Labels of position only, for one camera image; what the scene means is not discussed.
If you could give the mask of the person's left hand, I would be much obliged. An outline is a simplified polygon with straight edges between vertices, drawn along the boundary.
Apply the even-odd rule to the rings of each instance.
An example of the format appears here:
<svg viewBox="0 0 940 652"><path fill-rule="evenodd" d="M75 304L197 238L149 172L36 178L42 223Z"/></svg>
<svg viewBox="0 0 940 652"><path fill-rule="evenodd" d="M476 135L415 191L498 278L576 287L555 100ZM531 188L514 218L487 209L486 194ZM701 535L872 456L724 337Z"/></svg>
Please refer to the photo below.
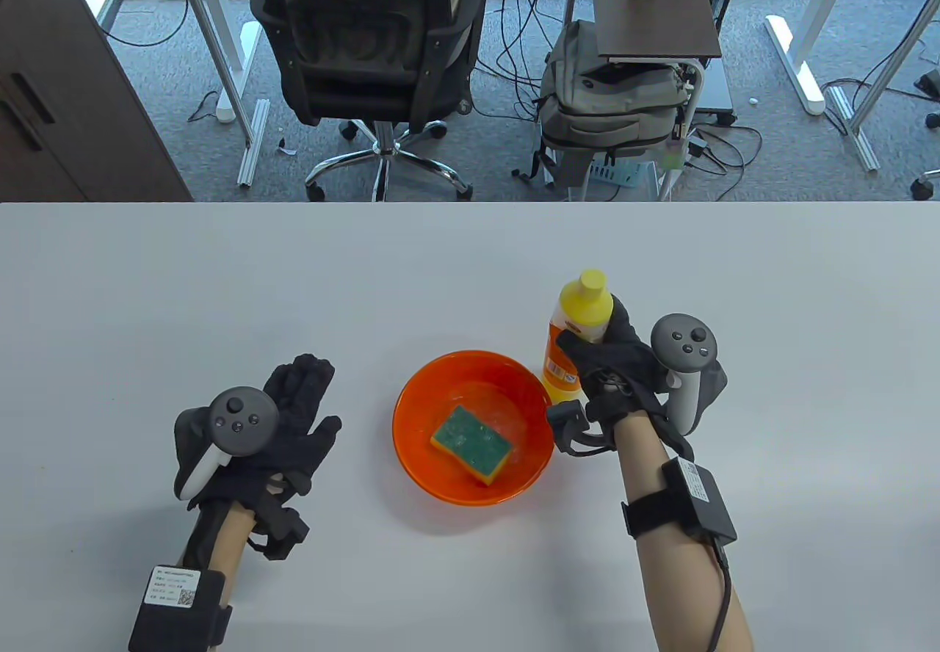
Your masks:
<svg viewBox="0 0 940 652"><path fill-rule="evenodd" d="M336 415L318 418L333 374L329 361L299 355L262 389L228 389L208 407L179 414L175 497L190 507L238 502L259 512L267 500L308 494L342 427Z"/></svg>

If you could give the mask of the person's right hand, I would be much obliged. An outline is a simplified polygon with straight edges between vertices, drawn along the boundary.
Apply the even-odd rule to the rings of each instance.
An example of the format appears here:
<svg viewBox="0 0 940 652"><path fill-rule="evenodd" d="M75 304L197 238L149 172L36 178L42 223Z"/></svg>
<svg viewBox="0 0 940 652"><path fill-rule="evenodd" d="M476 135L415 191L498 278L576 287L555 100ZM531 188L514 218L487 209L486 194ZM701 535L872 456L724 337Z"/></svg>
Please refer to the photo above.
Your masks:
<svg viewBox="0 0 940 652"><path fill-rule="evenodd" d="M575 452L565 447L563 451L577 457L615 451L614 426L632 413L647 413L656 436L681 457L694 460L691 444L668 423L659 399L667 390L667 370L632 327L621 300L616 296L612 300L613 310L600 342L588 342L569 329L554 338L554 345L573 364L587 397L585 419L601 428L601 436L591 438L590 450Z"/></svg>

